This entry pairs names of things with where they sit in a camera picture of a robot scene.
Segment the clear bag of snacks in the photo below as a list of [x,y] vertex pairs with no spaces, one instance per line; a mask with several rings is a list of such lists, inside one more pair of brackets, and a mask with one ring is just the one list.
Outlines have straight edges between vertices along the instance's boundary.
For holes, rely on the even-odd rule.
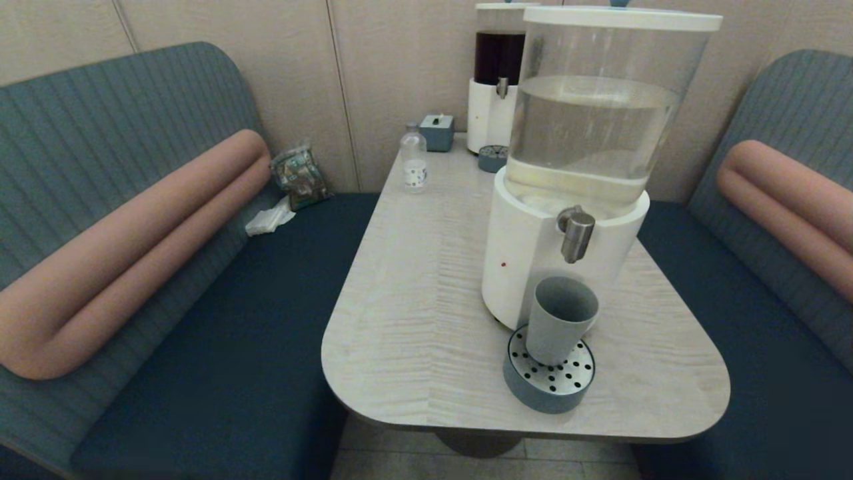
[[323,177],[309,141],[281,151],[271,161],[274,182],[289,200],[293,212],[333,198],[332,189]]

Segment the grey-blue square tissue box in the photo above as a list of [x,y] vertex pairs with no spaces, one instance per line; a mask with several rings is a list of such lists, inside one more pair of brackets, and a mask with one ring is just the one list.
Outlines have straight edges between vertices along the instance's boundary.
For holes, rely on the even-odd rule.
[[454,116],[444,113],[426,115],[419,125],[428,152],[446,153],[454,142]]

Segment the round blue perforated drip tray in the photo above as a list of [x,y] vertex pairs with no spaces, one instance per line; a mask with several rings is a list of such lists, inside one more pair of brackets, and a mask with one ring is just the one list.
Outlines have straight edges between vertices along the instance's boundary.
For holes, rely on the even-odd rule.
[[506,166],[508,146],[487,145],[478,150],[478,168],[487,173],[496,173]]
[[536,361],[526,347],[527,326],[517,328],[508,340],[502,374],[509,391],[536,412],[561,414],[578,407],[595,380],[596,365],[584,339],[555,365]]

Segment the teal upholstered booth bench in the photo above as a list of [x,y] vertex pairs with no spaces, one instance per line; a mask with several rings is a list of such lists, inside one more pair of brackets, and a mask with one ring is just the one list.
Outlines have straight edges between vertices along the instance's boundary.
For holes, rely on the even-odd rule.
[[642,480],[853,480],[853,303],[717,189],[755,140],[853,191],[853,55],[793,51],[758,74],[685,206],[639,241],[727,365],[728,407],[689,441],[634,444]]
[[[0,291],[237,131],[265,140],[231,58],[187,43],[0,87]],[[329,480],[347,419],[324,331],[375,193],[266,235],[271,179],[92,358],[58,379],[0,366],[0,480]]]

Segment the silver water dispenser tap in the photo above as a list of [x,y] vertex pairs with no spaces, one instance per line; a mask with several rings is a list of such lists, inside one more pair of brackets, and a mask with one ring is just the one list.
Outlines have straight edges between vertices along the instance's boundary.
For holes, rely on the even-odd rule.
[[581,205],[569,207],[558,214],[556,225],[563,233],[560,252],[566,263],[574,264],[584,259],[595,224],[594,216]]

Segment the dark drink dispenser white base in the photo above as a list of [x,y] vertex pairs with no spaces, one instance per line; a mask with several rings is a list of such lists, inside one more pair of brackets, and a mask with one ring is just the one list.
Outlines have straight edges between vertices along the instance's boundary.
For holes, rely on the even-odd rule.
[[[525,9],[477,10],[473,76],[467,104],[467,149],[509,146],[525,43]],[[496,94],[498,77],[509,78],[508,95]]]

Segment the dark round table pedestal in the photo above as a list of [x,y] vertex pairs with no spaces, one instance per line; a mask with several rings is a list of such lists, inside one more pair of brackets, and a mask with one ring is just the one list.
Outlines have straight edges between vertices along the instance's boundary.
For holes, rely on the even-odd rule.
[[485,435],[439,431],[436,437],[458,455],[476,459],[490,459],[506,455],[520,445],[523,437],[517,435]]

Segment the clear water dispenser white base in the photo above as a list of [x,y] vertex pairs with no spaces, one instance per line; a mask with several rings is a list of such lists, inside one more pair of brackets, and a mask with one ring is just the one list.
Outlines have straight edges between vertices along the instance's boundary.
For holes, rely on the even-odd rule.
[[[482,268],[482,300],[512,330],[546,277],[574,277],[599,297],[614,283],[651,206],[659,149],[715,33],[525,25]],[[576,205],[596,224],[584,259],[568,264],[556,221]]]

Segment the small clear plastic bottle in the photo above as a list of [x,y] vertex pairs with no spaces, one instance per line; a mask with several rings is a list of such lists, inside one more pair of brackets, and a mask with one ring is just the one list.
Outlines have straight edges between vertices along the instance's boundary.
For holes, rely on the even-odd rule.
[[420,133],[417,122],[406,124],[399,156],[403,165],[403,185],[411,193],[420,193],[427,184],[427,140]]

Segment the crumpled white tissue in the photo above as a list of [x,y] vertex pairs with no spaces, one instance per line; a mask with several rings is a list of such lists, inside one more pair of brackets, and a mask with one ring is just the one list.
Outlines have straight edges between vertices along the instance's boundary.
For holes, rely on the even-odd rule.
[[254,237],[275,232],[281,225],[292,221],[295,215],[291,210],[289,195],[286,195],[271,209],[259,211],[252,221],[246,224],[246,234],[248,237]]

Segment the grey plastic cup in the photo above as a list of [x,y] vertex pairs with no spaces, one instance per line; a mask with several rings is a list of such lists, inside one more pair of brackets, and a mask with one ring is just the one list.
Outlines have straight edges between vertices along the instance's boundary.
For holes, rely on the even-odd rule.
[[593,289],[572,277],[546,277],[531,297],[525,347],[535,361],[557,365],[568,359],[594,324],[600,301]]

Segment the white water dispenser lid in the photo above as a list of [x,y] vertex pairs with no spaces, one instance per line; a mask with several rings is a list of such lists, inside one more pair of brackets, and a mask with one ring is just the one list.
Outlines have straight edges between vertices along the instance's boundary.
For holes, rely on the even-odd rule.
[[593,6],[536,6],[526,8],[524,21],[541,25],[576,25],[651,31],[699,31],[713,33],[722,25],[721,15],[678,10],[610,8]]

